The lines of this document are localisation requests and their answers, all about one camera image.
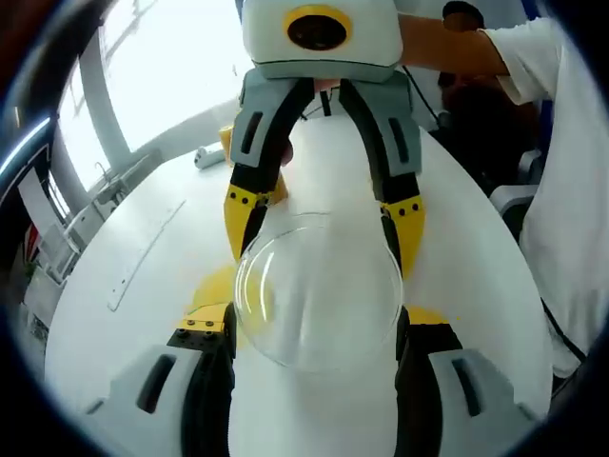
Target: white table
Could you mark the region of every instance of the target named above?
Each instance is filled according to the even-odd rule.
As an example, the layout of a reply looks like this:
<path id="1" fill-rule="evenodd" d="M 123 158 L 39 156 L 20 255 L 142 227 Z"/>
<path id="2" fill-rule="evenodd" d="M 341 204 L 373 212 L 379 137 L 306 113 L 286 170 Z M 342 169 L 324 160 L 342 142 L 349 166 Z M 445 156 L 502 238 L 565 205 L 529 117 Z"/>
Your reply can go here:
<path id="1" fill-rule="evenodd" d="M 299 122 L 291 140 L 295 158 L 284 169 L 290 210 L 372 199 L 363 143 L 348 118 Z M 407 303 L 440 310 L 465 348 L 479 349 L 510 379 L 516 401 L 544 414 L 550 341 L 531 273 L 487 198 L 426 132 L 422 150 L 427 219 Z M 149 345 L 164 344 L 200 280 L 231 262 L 223 218 L 230 169 L 199 171 L 192 161 L 188 154 L 155 170 L 114 211 L 69 277 L 46 356 L 46 381 L 69 410 L 107 395 L 122 368 Z M 149 238 L 149 227 L 183 202 L 111 312 L 117 271 L 143 255 L 142 233 Z"/>

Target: transparent plastic bowl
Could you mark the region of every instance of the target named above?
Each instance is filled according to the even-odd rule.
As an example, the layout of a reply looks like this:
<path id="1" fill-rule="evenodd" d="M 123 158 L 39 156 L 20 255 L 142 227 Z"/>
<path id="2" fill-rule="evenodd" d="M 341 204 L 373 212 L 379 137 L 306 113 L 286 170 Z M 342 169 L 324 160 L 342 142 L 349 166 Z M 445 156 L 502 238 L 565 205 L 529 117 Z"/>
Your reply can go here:
<path id="1" fill-rule="evenodd" d="M 235 280 L 237 317 L 256 349 L 309 372 L 353 367 L 380 349 L 403 281 L 381 224 L 364 226 L 308 213 L 263 227 Z"/>

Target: window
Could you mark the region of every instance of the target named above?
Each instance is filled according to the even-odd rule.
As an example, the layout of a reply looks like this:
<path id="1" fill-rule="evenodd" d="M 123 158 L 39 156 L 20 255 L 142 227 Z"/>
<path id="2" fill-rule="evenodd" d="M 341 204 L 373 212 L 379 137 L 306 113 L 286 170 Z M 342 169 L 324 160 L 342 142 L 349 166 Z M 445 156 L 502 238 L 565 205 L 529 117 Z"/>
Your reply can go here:
<path id="1" fill-rule="evenodd" d="M 59 191 L 59 188 L 57 188 L 57 183 L 51 172 L 49 172 L 49 196 L 50 200 L 55 205 L 57 212 L 59 212 L 65 221 L 69 214 L 68 204 L 66 203 L 66 200 L 64 200 L 64 196 Z"/>
<path id="2" fill-rule="evenodd" d="M 131 151 L 236 99 L 253 67 L 234 2 L 158 0 L 145 11 L 103 56 L 110 101 Z"/>
<path id="3" fill-rule="evenodd" d="M 80 182 L 90 190 L 102 177 L 102 168 L 109 169 L 109 162 L 88 113 L 78 62 L 59 105 L 59 129 Z"/>

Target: white robot part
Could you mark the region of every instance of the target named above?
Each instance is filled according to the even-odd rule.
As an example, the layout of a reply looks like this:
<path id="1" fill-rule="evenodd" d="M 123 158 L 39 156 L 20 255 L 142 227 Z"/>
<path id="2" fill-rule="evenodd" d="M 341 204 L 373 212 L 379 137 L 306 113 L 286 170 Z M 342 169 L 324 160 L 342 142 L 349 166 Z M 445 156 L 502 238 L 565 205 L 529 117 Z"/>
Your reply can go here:
<path id="1" fill-rule="evenodd" d="M 265 77 L 377 82 L 390 72 L 374 69 L 393 71 L 402 56 L 394 0 L 245 0 L 242 14 L 246 50 Z"/>

